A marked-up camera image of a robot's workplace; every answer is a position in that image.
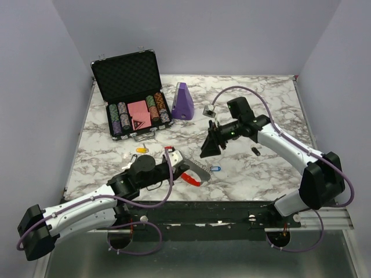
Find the metal key organizer red handle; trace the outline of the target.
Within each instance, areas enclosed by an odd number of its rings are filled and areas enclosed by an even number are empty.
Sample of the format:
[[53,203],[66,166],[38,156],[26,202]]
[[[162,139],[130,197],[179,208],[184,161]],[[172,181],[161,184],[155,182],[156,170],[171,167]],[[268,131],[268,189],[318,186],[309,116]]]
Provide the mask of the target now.
[[201,163],[194,162],[189,159],[184,159],[184,164],[189,166],[189,171],[193,172],[197,178],[188,174],[187,172],[183,173],[180,177],[186,183],[200,187],[202,184],[208,182],[211,179],[210,172],[208,172]]

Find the blue tagged key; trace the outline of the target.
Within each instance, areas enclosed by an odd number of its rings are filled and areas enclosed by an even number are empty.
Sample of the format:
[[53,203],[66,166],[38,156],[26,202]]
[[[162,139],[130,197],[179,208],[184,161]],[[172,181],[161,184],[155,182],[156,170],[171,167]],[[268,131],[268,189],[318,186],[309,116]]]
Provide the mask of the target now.
[[219,171],[221,171],[221,167],[220,166],[211,166],[210,171],[211,172],[219,172]]

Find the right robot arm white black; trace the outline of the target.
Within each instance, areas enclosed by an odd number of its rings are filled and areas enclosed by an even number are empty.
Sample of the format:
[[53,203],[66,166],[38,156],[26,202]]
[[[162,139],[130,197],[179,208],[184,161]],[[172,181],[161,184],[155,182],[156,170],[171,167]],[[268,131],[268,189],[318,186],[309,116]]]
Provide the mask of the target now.
[[288,216],[306,209],[318,210],[345,190],[340,175],[340,158],[333,152],[323,154],[292,136],[276,131],[269,117],[255,116],[245,97],[227,103],[233,122],[217,125],[209,121],[208,135],[201,146],[201,158],[220,155],[229,140],[247,137],[274,151],[302,176],[299,189],[280,197],[267,211],[267,221],[279,227]]

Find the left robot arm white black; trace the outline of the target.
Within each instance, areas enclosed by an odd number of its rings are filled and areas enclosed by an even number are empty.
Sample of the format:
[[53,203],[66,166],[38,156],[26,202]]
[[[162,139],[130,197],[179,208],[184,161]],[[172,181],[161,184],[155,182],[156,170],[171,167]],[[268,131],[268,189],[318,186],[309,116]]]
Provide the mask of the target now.
[[37,204],[29,207],[17,227],[20,238],[16,249],[24,252],[28,261],[34,261],[53,251],[59,239],[93,229],[124,228],[128,214],[118,207],[129,204],[157,209],[164,200],[152,205],[134,202],[140,190],[162,181],[173,186],[189,169],[189,160],[180,151],[166,151],[160,164],[150,155],[141,155],[89,194],[45,209]]

